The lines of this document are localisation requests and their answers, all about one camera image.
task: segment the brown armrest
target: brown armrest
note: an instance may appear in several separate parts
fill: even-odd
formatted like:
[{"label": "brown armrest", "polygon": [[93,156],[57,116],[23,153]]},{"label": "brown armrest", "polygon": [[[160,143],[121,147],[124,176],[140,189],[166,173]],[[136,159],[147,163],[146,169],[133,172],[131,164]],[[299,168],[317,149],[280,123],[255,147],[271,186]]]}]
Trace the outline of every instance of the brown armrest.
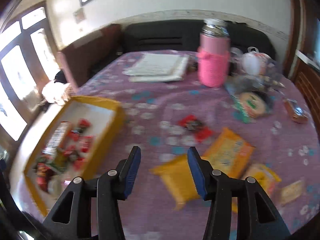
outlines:
[{"label": "brown armrest", "polygon": [[117,48],[121,25],[111,24],[74,41],[58,53],[58,64],[77,92],[89,80],[89,69]]}]

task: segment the pink thermos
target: pink thermos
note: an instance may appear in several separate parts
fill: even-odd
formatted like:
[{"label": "pink thermos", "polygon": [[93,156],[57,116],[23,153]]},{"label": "pink thermos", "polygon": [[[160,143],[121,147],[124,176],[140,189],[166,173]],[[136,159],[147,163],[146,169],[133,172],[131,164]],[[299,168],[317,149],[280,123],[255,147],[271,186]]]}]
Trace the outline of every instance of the pink thermos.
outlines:
[{"label": "pink thermos", "polygon": [[228,75],[230,39],[224,21],[205,19],[204,23],[198,50],[198,76],[202,84],[217,88]]}]

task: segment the black sofa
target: black sofa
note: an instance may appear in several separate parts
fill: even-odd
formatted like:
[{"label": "black sofa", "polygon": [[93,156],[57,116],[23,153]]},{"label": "black sofa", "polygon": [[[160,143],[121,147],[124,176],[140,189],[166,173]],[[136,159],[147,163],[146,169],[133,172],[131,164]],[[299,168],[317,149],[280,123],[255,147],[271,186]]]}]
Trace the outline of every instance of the black sofa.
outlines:
[{"label": "black sofa", "polygon": [[[169,20],[128,25],[123,31],[123,52],[147,50],[188,50],[197,51],[199,33],[204,25],[202,20]],[[248,27],[245,23],[228,22],[231,47],[244,53],[248,47],[256,47],[260,52],[276,58],[276,51],[269,38],[261,31]]]}]

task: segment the blue gripper pad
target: blue gripper pad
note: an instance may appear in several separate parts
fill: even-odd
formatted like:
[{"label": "blue gripper pad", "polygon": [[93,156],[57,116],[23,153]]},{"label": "blue gripper pad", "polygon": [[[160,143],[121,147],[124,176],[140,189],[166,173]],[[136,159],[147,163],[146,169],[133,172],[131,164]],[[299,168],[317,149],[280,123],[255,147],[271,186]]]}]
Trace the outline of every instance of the blue gripper pad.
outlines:
[{"label": "blue gripper pad", "polygon": [[130,159],[131,155],[132,155],[131,165],[129,167],[127,176],[124,178],[124,182],[125,182],[124,196],[125,196],[125,198],[127,198],[132,192],[133,184],[136,179],[136,175],[138,173],[138,169],[139,169],[139,165],[140,165],[140,161],[141,161],[141,149],[138,146],[134,146],[130,152],[130,155],[129,155],[127,161]]},{"label": "blue gripper pad", "polygon": [[194,150],[192,149],[192,147],[190,147],[188,150],[188,153],[187,153],[188,164],[189,164],[189,168],[191,170],[193,181],[196,185],[197,192],[204,199],[207,195],[207,190],[205,188],[204,176],[203,176],[202,171],[200,169],[200,166],[199,166],[199,163],[197,160],[197,156],[199,157],[200,161],[201,161],[201,158],[200,158],[197,151],[193,152]]}]

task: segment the table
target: table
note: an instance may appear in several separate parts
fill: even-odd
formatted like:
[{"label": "table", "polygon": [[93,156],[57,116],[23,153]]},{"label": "table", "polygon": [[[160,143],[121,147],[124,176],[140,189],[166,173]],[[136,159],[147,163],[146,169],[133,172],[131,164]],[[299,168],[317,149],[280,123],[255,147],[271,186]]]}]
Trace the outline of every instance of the table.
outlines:
[{"label": "table", "polygon": [[[154,53],[189,54],[173,50]],[[217,136],[196,143],[193,136],[177,125],[178,120],[194,114],[217,134],[229,127],[256,147],[251,163],[263,163],[281,178],[279,187],[301,178],[306,190],[294,202],[278,206],[291,233],[310,220],[319,209],[320,150],[317,133],[309,114],[308,124],[294,123],[288,117],[279,93],[274,92],[272,115],[255,123],[239,121],[233,101],[224,88],[212,89],[200,84],[197,73],[190,73],[184,81],[170,83],[132,83],[123,69],[132,66],[143,52],[124,54],[95,75],[78,91],[79,95],[107,97],[122,102],[127,114],[126,125],[117,136],[106,158],[101,161],[99,174],[115,168],[119,160],[128,156],[132,146],[141,148],[142,158],[132,194],[119,210],[126,239],[202,239],[208,213],[208,202],[190,201],[179,211],[173,210],[175,201],[158,176],[149,169],[183,154],[196,146],[203,154]],[[286,78],[281,82],[288,98],[295,99],[309,113],[297,88]],[[22,208],[43,220],[20,181]],[[96,231],[92,218],[92,231]],[[230,239],[236,239],[236,215],[233,214]]]}]

